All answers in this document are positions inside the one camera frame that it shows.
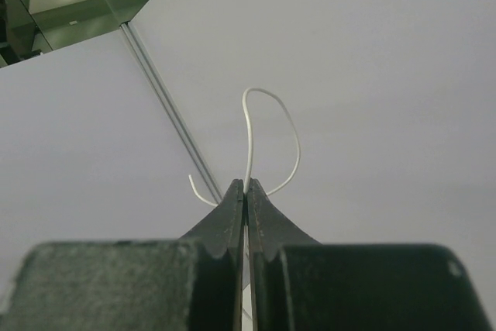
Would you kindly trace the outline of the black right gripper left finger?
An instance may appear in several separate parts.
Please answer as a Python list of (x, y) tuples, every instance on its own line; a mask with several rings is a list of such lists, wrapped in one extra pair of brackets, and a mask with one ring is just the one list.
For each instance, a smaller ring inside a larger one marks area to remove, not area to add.
[(176, 240), (49, 242), (31, 249), (3, 330), (239, 330), (243, 182)]

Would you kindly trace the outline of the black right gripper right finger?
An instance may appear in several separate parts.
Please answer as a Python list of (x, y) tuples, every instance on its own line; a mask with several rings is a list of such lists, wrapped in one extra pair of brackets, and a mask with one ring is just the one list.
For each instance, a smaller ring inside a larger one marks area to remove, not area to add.
[(256, 330), (489, 330), (454, 253), (435, 244), (323, 244), (256, 179), (246, 193)]

